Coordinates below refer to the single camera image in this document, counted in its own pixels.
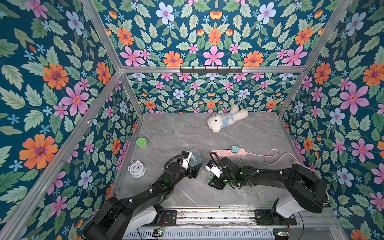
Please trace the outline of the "teal charger adapter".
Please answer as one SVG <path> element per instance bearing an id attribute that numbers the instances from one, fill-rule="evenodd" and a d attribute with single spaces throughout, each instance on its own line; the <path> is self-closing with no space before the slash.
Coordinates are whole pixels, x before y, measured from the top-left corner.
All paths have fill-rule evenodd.
<path id="1" fill-rule="evenodd" d="M 231 148 L 231 152 L 232 153 L 238 153 L 240 151 L 240 146 L 239 145 L 235 145 L 235 146 L 232 146 Z"/>

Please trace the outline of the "pink power strip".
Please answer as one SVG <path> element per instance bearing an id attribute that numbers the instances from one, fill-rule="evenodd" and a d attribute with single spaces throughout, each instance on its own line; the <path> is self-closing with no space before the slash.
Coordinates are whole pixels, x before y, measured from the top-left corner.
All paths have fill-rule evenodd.
<path id="1" fill-rule="evenodd" d="M 267 162 L 267 158 L 274 158 L 274 157 L 277 157 L 280 153 L 277 149 L 271 149 L 268 151 L 268 153 L 266 155 L 258 155 L 258 154 L 253 154 L 253 153 L 248 153 L 246 152 L 246 150 L 244 149 L 241 149 L 238 153 L 232 153 L 231 150 L 213 150 L 211 151 L 211 153 L 215 153 L 217 154 L 219 157 L 235 157 L 235 158 L 243 158 L 245 157 L 246 155 L 251 155 L 251 156 L 255 156 L 255 157 L 263 157 L 264 158 L 264 162 L 269 165 L 269 166 L 272 166 L 272 165 L 275 165 L 277 164 L 285 155 L 290 155 L 291 157 L 293 157 L 294 159 L 294 164 L 296 165 L 300 165 L 300 166 L 303 166 L 304 168 L 308 169 L 303 163 L 301 163 L 293 154 L 289 153 L 289 152 L 286 152 L 286 153 L 283 153 L 279 159 L 275 160 L 274 162 Z"/>

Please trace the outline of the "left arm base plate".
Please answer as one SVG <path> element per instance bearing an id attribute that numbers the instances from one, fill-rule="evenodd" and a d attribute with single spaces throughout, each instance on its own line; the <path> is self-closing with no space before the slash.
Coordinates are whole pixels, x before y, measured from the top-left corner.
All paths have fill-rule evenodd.
<path id="1" fill-rule="evenodd" d="M 176 210 L 161 210 L 159 213 L 157 213 L 153 224 L 158 227 L 174 227 L 176 226 L 177 213 L 178 212 Z"/>

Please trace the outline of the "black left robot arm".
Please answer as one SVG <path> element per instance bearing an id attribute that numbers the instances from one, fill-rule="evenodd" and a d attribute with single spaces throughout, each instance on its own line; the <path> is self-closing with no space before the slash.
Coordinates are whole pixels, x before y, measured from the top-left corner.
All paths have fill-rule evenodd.
<path id="1" fill-rule="evenodd" d="M 168 160 L 163 174 L 148 190 L 132 197 L 109 198 L 83 230 L 86 240 L 121 240 L 125 234 L 150 224 L 158 224 L 164 209 L 160 203 L 173 193 L 176 184 L 184 178 L 197 178 L 202 166 L 198 151 L 183 151 Z"/>

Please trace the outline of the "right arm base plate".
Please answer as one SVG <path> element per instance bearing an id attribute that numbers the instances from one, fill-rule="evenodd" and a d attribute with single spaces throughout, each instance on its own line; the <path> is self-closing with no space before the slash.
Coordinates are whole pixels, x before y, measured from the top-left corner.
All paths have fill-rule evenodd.
<path id="1" fill-rule="evenodd" d="M 297 221 L 294 215 L 284 218 L 271 210 L 254 210 L 255 223 L 261 226 L 296 226 Z"/>

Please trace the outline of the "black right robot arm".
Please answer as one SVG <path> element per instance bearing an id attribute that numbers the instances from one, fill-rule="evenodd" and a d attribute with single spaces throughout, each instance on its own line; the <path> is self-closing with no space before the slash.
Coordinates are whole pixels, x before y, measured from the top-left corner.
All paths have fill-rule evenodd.
<path id="1" fill-rule="evenodd" d="M 214 160 L 216 154 L 211 152 L 211 160 L 206 169 L 215 176 L 209 186 L 223 190 L 230 185 L 236 190 L 251 186 L 269 186 L 284 189 L 290 196 L 277 199 L 272 209 L 273 214 L 287 219 L 291 215 L 307 210 L 319 214 L 326 202 L 326 185 L 301 165 L 281 170 L 258 169 L 251 166 L 239 167 L 230 159 L 224 157 Z"/>

